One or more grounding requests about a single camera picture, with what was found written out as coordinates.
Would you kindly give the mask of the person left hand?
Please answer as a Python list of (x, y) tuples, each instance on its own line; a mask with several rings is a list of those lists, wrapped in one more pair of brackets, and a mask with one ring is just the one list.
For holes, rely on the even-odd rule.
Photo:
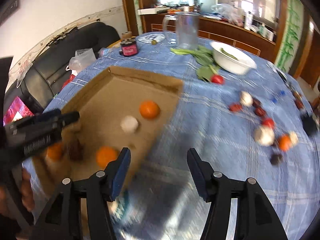
[[(20, 187), (20, 193), (22, 195), (22, 204), (28, 210), (33, 211), (35, 207), (35, 201), (33, 191), (31, 189), (30, 174), (25, 168), (22, 168), (22, 181)], [(8, 205), (7, 205), (7, 194), (4, 187), (1, 186), (1, 215), (5, 217), (9, 216)]]

